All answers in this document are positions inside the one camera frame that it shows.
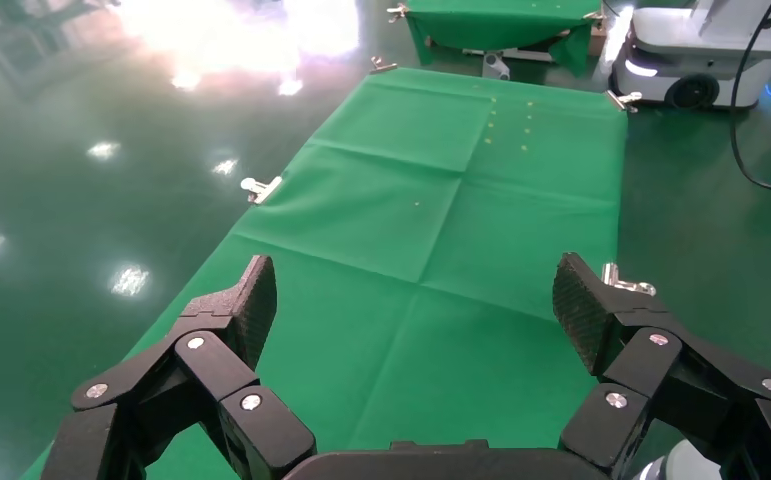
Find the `metal binder clip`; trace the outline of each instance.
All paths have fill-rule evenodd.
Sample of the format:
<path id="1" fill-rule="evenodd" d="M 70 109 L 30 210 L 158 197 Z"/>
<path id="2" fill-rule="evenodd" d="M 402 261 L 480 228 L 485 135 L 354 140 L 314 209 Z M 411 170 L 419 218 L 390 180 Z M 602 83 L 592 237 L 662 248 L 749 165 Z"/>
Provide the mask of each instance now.
<path id="1" fill-rule="evenodd" d="M 241 188 L 250 192 L 248 197 L 250 203 L 261 205 L 280 183 L 282 183 L 282 177 L 274 178 L 270 184 L 259 183 L 254 178 L 245 178 L 241 182 Z"/>
<path id="2" fill-rule="evenodd" d="M 629 95 L 617 96 L 615 95 L 615 92 L 611 90 L 606 90 L 605 94 L 607 97 L 609 97 L 609 100 L 611 100 L 612 103 L 614 103 L 615 106 L 618 107 L 618 110 L 620 111 L 628 110 L 629 113 L 635 113 L 638 111 L 638 109 L 630 105 L 630 103 L 641 100 L 642 98 L 641 92 L 632 92 Z"/>
<path id="3" fill-rule="evenodd" d="M 629 290 L 630 292 L 644 293 L 651 297 L 656 295 L 656 287 L 653 285 L 644 282 L 624 282 L 623 280 L 618 279 L 618 272 L 618 266 L 616 264 L 607 263 L 603 265 L 603 275 L 601 276 L 601 280 L 611 287 L 622 288 L 624 290 Z"/>
<path id="4" fill-rule="evenodd" d="M 370 57 L 370 61 L 373 62 L 373 70 L 370 73 L 382 73 L 397 68 L 396 63 L 382 65 L 382 57 Z"/>
<path id="5" fill-rule="evenodd" d="M 388 23 L 394 23 L 401 18 L 406 18 L 406 12 L 409 11 L 409 7 L 403 5 L 402 3 L 398 3 L 396 7 L 389 8 L 386 11 L 388 13 L 394 14 L 391 19 L 388 20 Z"/>

